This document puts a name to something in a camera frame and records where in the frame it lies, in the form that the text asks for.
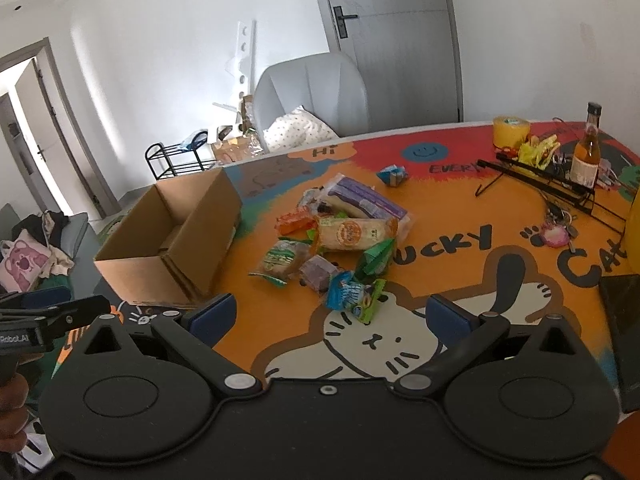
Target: black bottle cap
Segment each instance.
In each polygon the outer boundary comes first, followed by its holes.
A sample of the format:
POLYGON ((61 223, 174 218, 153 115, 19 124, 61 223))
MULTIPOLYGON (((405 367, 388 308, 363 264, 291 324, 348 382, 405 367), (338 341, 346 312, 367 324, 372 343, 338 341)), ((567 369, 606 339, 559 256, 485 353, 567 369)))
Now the black bottle cap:
POLYGON ((589 111, 589 114, 600 117, 602 115, 602 106, 599 105, 598 103, 591 102, 589 103, 588 111, 589 111))

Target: polka dot pillow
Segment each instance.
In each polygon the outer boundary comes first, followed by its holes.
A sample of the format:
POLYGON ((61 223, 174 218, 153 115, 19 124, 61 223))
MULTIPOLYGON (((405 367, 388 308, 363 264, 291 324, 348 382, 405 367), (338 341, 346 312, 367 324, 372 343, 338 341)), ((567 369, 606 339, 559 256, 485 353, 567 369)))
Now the polka dot pillow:
POLYGON ((290 114, 278 117, 263 135, 271 153, 338 139, 338 135, 331 128, 307 112, 302 105, 290 114))

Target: open cardboard box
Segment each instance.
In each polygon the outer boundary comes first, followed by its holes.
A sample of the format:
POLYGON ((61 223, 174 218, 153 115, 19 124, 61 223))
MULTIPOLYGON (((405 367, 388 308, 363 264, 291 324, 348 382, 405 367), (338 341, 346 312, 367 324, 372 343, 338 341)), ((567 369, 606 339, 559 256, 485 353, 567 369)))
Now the open cardboard box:
POLYGON ((222 168, 157 182, 95 256, 131 304, 197 306, 236 233, 242 202, 222 168))

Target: bottle label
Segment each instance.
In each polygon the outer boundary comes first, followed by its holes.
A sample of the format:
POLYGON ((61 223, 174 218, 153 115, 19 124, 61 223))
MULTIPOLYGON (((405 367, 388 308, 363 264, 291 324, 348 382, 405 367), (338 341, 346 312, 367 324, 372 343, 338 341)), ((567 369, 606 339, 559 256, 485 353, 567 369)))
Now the bottle label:
POLYGON ((596 184, 596 178, 598 177, 598 165, 588 164, 583 160, 580 160, 574 156, 574 161, 571 164, 570 180, 577 184, 593 188, 596 184))

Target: human hand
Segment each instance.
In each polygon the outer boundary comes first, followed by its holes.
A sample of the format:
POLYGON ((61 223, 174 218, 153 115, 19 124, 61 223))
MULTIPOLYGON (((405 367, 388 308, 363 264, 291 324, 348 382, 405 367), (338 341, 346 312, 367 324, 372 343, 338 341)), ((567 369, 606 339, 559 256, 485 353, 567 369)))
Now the human hand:
MULTIPOLYGON (((20 357, 18 364, 25 364, 42 357, 30 354, 20 357)), ((27 379, 16 373, 11 380, 0 387, 0 451, 18 453, 27 444, 23 428, 29 420, 29 412, 24 405, 29 393, 27 379)))

